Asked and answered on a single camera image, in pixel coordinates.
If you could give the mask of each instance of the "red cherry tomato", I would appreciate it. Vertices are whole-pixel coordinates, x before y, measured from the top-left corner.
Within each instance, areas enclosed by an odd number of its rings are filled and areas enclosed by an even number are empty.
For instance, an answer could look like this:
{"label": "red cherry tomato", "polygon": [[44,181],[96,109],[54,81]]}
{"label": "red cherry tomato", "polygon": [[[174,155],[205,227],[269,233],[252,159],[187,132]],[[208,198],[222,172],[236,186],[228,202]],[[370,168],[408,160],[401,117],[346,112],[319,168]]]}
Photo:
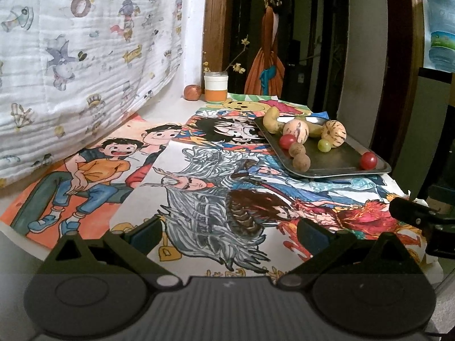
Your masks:
{"label": "red cherry tomato", "polygon": [[292,134],[284,134],[279,140],[280,147],[283,150],[289,150],[292,144],[297,142],[297,138]]}
{"label": "red cherry tomato", "polygon": [[376,168],[378,164],[378,158],[372,152],[366,152],[360,158],[360,168],[364,171],[370,171],[371,169]]}

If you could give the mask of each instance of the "striped melon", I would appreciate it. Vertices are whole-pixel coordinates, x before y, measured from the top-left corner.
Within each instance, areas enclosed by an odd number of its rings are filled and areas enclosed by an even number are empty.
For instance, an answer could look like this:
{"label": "striped melon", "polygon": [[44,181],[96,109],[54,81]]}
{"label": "striped melon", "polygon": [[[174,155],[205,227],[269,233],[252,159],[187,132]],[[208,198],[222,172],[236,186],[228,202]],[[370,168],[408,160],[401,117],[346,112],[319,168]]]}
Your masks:
{"label": "striped melon", "polygon": [[328,120],[322,127],[321,138],[328,141],[332,147],[339,147],[346,141],[346,129],[337,120]]}
{"label": "striped melon", "polygon": [[293,119],[284,125],[283,134],[292,134],[297,142],[304,144],[309,135],[308,125],[303,120]]}

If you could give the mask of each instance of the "orange liquid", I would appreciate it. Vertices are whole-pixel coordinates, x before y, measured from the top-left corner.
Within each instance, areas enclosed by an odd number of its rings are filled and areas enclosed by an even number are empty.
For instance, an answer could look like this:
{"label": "orange liquid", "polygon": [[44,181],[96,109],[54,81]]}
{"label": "orange liquid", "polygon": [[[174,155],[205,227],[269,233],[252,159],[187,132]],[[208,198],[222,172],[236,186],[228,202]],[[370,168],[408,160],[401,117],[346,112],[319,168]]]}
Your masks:
{"label": "orange liquid", "polygon": [[205,101],[208,103],[223,103],[228,98],[228,90],[205,90]]}

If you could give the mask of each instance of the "blue water bottle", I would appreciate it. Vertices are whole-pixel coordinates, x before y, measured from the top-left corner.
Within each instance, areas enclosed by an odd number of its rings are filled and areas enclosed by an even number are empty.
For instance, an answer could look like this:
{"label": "blue water bottle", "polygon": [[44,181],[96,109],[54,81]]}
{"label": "blue water bottle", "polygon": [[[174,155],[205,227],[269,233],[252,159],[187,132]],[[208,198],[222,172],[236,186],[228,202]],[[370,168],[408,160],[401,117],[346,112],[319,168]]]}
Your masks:
{"label": "blue water bottle", "polygon": [[431,48],[437,70],[455,72],[455,0],[428,0]]}

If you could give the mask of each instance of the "screw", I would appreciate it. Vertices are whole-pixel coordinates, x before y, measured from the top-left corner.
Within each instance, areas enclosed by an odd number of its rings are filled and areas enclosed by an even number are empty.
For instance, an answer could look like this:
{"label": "screw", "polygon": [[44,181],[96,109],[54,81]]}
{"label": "screw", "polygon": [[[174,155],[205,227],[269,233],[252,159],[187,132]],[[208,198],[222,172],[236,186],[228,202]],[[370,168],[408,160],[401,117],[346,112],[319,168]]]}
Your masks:
{"label": "screw", "polygon": [[302,278],[297,274],[287,274],[281,277],[280,283],[286,287],[299,287],[302,284]]}
{"label": "screw", "polygon": [[179,282],[180,279],[174,275],[162,275],[156,280],[161,287],[174,287]]}

